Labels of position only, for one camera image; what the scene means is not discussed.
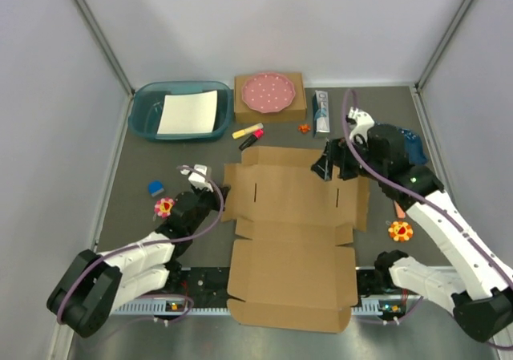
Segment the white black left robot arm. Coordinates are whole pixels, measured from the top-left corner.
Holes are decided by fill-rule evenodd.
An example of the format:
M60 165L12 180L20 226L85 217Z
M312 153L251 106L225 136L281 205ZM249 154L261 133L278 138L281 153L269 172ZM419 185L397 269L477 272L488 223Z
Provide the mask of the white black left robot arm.
M172 211L155 231L110 252L80 252L47 299L58 323L89 338L120 306L156 290L173 293L181 286L177 261L192 245L211 212L221 214L230 187L180 193Z

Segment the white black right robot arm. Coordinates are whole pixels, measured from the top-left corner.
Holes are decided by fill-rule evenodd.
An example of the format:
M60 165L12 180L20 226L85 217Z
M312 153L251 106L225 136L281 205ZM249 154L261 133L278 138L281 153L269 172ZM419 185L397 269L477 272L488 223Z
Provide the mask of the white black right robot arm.
M487 342L512 323L512 270L493 254L463 219L442 182L425 165L410 162L404 135L394 126L372 126L355 141L328 140L311 167L325 181L359 176L378 182L382 192L417 223L452 264L448 275L399 250L374 262L374 283L383 292L413 291L442 307L477 342Z

